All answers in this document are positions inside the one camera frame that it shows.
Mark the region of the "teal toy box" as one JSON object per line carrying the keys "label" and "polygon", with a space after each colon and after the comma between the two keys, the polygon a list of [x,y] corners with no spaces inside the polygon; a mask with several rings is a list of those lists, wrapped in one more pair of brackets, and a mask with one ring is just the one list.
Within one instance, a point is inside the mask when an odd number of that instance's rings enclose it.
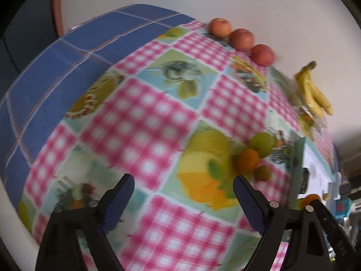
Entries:
{"label": "teal toy box", "polygon": [[335,218],[337,220],[348,218],[351,213],[351,206],[352,206],[352,200],[350,198],[337,200]]}

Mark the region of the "small brown kiwi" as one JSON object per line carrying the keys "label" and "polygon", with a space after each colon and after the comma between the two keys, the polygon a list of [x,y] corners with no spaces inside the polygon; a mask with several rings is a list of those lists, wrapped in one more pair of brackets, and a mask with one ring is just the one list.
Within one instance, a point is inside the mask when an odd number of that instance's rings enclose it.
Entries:
{"label": "small brown kiwi", "polygon": [[272,178],[272,169],[267,165],[259,166],[255,169],[254,176],[257,181],[267,182]]}
{"label": "small brown kiwi", "polygon": [[322,198],[323,198],[324,201],[328,201],[329,198],[330,198],[330,196],[329,196],[328,193],[324,193],[323,196],[322,196]]}

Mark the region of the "blue plaid undercloth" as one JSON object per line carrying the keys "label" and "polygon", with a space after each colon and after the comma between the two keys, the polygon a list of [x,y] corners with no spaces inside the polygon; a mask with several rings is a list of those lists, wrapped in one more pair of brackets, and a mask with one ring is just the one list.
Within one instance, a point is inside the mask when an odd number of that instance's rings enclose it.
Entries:
{"label": "blue plaid undercloth", "polygon": [[148,4],[108,12],[44,49],[1,100],[1,179],[24,187],[31,162],[70,106],[110,66],[192,18]]}

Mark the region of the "left red apple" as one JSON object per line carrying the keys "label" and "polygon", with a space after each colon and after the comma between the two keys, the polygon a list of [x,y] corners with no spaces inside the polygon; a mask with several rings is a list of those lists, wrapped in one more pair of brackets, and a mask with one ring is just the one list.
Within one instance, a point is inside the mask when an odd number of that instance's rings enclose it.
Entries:
{"label": "left red apple", "polygon": [[224,18],[214,18],[208,25],[208,31],[211,35],[224,39],[232,33],[232,26]]}

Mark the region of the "pink checkered fruit tablecloth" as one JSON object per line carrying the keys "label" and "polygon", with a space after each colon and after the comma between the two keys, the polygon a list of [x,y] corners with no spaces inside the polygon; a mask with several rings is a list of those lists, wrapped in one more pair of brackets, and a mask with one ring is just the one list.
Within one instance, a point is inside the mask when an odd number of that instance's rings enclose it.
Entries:
{"label": "pink checkered fruit tablecloth", "polygon": [[[247,179],[288,202],[297,140],[307,137],[288,82],[192,21],[109,68],[67,111],[31,167],[18,214],[41,241],[56,205],[100,199],[125,174],[135,190],[108,240],[127,270],[241,270],[259,235],[232,189],[236,158],[259,132],[276,138],[260,159],[272,178]],[[310,139],[328,164],[325,129]]]}

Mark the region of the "orange tangerine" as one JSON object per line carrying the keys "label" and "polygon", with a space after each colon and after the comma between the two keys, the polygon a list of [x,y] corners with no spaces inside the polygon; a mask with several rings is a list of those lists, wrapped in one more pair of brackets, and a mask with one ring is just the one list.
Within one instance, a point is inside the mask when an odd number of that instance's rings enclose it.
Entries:
{"label": "orange tangerine", "polygon": [[251,174],[258,167],[260,161],[259,153],[255,149],[245,149],[235,161],[239,174]]}

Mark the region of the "orange in tray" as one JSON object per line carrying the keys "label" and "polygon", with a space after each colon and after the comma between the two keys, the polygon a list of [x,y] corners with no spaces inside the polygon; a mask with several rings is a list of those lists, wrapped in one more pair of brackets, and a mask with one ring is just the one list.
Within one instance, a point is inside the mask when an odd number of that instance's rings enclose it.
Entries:
{"label": "orange in tray", "polygon": [[322,201],[321,197],[318,194],[309,194],[307,195],[305,198],[302,199],[302,201],[300,202],[300,209],[302,210],[304,207],[306,207],[307,205],[309,205],[312,201]]}

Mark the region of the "red apple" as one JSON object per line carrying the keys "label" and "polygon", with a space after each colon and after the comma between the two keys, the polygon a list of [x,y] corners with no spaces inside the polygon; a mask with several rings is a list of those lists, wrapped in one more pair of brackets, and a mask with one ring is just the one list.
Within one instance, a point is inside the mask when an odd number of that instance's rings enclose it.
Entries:
{"label": "red apple", "polygon": [[208,31],[211,35],[224,39],[232,33],[232,26],[224,18],[214,18],[208,25]]}
{"label": "red apple", "polygon": [[250,58],[257,65],[269,67],[275,60],[275,54],[269,46],[257,44],[250,50]]}
{"label": "red apple", "polygon": [[249,51],[254,45],[254,35],[247,29],[236,29],[229,36],[229,44],[235,50],[246,52]]}

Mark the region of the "right red apple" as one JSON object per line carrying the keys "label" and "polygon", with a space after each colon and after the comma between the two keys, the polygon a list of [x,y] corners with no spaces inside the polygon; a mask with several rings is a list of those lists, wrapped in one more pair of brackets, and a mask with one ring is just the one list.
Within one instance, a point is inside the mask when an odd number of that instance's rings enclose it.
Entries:
{"label": "right red apple", "polygon": [[257,44],[250,50],[250,58],[257,65],[269,67],[275,60],[275,54],[269,46]]}

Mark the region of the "middle red apple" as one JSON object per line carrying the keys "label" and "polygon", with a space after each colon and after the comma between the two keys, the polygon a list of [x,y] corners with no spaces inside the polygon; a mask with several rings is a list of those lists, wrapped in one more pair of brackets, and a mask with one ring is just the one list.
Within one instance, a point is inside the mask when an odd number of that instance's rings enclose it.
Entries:
{"label": "middle red apple", "polygon": [[246,52],[249,51],[254,45],[254,35],[247,29],[236,29],[229,36],[229,44],[235,50]]}

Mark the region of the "yellow banana bunch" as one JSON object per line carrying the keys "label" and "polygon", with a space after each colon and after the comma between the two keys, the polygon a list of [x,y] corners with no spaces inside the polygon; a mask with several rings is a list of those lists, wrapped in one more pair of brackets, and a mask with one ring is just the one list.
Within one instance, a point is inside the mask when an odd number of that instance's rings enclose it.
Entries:
{"label": "yellow banana bunch", "polygon": [[299,91],[302,94],[305,104],[313,116],[320,119],[324,117],[324,112],[329,116],[333,115],[333,107],[321,90],[316,87],[311,79],[311,72],[317,67],[316,61],[311,61],[303,66],[294,75]]}

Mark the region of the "white tray teal rim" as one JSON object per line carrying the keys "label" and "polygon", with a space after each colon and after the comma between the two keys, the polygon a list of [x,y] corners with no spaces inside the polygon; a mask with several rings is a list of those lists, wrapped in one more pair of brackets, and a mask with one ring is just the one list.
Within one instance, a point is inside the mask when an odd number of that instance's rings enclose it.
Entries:
{"label": "white tray teal rim", "polygon": [[[302,182],[302,168],[309,170],[308,189],[305,194],[299,194]],[[287,206],[290,209],[299,209],[300,202],[309,194],[318,194],[321,202],[331,213],[335,213],[334,198],[336,195],[336,178],[329,165],[323,159],[316,146],[307,137],[297,140],[290,165],[291,181]],[[324,201],[322,196],[328,193],[330,198]]]}

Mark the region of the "clear plastic fruit container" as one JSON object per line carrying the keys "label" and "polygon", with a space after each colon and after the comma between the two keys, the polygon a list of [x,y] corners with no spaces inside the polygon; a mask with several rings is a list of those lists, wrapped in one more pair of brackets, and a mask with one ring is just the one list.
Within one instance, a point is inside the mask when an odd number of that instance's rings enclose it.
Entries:
{"label": "clear plastic fruit container", "polygon": [[301,130],[305,136],[313,139],[314,131],[321,134],[321,130],[327,128],[325,116],[319,117],[311,111],[310,106],[306,103],[295,81],[288,80],[285,85],[285,94],[296,111]]}

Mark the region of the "green apple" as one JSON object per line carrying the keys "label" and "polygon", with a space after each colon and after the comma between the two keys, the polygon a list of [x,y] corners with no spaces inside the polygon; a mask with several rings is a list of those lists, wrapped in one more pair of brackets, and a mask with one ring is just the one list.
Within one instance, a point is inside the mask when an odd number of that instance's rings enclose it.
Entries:
{"label": "green apple", "polygon": [[248,147],[256,150],[261,159],[268,157],[271,154],[276,143],[275,136],[267,132],[257,133],[248,144]]}

